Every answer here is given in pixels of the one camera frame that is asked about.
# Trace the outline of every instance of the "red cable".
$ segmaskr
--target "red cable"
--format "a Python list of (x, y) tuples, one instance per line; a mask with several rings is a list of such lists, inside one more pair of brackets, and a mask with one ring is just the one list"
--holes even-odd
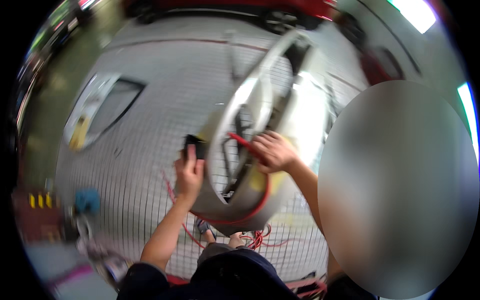
[[(232, 132), (228, 132), (227, 133), (230, 138), (236, 140), (239, 144), (241, 144), (242, 146), (244, 146), (245, 148), (247, 148), (247, 150), (253, 154), (256, 158), (259, 158), (259, 155), (258, 153), (252, 149), (250, 143), (248, 141), (246, 141), (245, 139), (243, 139), (241, 136), (235, 134), (235, 133), (232, 133)], [(168, 194), (170, 196), (170, 199), (172, 201), (172, 203), (175, 203), (175, 193), (173, 192), (171, 186), (170, 186), (170, 182), (167, 180), (167, 177), (165, 176), (165, 172), (163, 172), (163, 178), (165, 180), (165, 183), (167, 185), (167, 190), (168, 190)], [(265, 174), (265, 193), (263, 195), (263, 197), (260, 199), (260, 201), (258, 202), (257, 206), (252, 210), (250, 211), (246, 216), (244, 216), (243, 218), (239, 219), (239, 220), (235, 220), (235, 221), (222, 221), (222, 220), (212, 220), (212, 219), (207, 219), (207, 218), (204, 218), (202, 216), (199, 216), (195, 213), (192, 213), (193, 215), (201, 218), (202, 220), (204, 221), (207, 221), (209, 223), (217, 223), (217, 224), (242, 224), (243, 221), (249, 219), (250, 217), (254, 216), (255, 214), (257, 214), (266, 204), (267, 200), (268, 200), (268, 196), (270, 195), (270, 188), (271, 188), (271, 184), (270, 184), (270, 176), (269, 174)], [(189, 230), (187, 229), (187, 227), (185, 226), (184, 223), (182, 223), (182, 226), (183, 228), (185, 229), (185, 231), (187, 232), (187, 234), (190, 236), (190, 238), (198, 245), (200, 246), (201, 248), (205, 248), (202, 244), (200, 244), (200, 242), (195, 239), (193, 237), (193, 235), (189, 232)], [(265, 237), (267, 237), (268, 235), (270, 235), (270, 232), (272, 231), (272, 226), (270, 224), (268, 224), (268, 232), (263, 235), (264, 233), (264, 230), (257, 230), (254, 232), (254, 238), (248, 236), (248, 235), (244, 235), (244, 236), (241, 236), (240, 238), (241, 239), (251, 239), (252, 240), (252, 243), (248, 245), (249, 248), (251, 248), (252, 250), (255, 250), (256, 248), (260, 247), (260, 245), (264, 245), (266, 247), (278, 247), (278, 246), (281, 246), (283, 244), (286, 244), (288, 243), (290, 240), (285, 240), (279, 244), (275, 244), (275, 245), (271, 245), (271, 244), (267, 244), (267, 243), (264, 243), (263, 242), (263, 239)]]

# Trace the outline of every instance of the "car wheel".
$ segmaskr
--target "car wheel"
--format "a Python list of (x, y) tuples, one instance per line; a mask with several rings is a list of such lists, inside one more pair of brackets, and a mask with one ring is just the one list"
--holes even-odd
[(297, 22), (296, 15), (283, 11), (270, 11), (264, 20), (266, 29), (278, 35), (282, 35), (290, 29), (295, 29)]

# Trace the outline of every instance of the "person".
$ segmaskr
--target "person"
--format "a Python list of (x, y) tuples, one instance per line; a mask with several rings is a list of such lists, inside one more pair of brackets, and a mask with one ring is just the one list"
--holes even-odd
[[(252, 148), (262, 162), (258, 164), (259, 171), (290, 174), (323, 233), (317, 201), (318, 177), (299, 159), (295, 148), (276, 132), (255, 136)], [(188, 284), (169, 286), (165, 268), (177, 245), (183, 219), (193, 206), (204, 177), (204, 161), (196, 159), (194, 145), (188, 146), (186, 159), (182, 157), (175, 162), (175, 170), (179, 186), (176, 202), (145, 245), (140, 262), (130, 267), (117, 299), (298, 299), (278, 277), (271, 263), (245, 246), (240, 233), (230, 236), (228, 245), (216, 243), (209, 225), (201, 220), (197, 226), (209, 243), (200, 255), (197, 270)], [(329, 252), (324, 299), (376, 297), (345, 275)]]

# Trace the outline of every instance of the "cellphone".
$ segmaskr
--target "cellphone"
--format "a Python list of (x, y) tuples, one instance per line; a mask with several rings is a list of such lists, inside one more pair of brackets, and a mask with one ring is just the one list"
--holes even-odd
[(205, 151), (206, 151), (206, 141), (199, 139), (198, 137), (188, 134), (185, 137), (185, 146), (183, 147), (183, 157), (186, 159), (187, 156), (187, 148), (188, 145), (195, 145), (195, 152), (197, 155), (197, 159), (205, 159)]

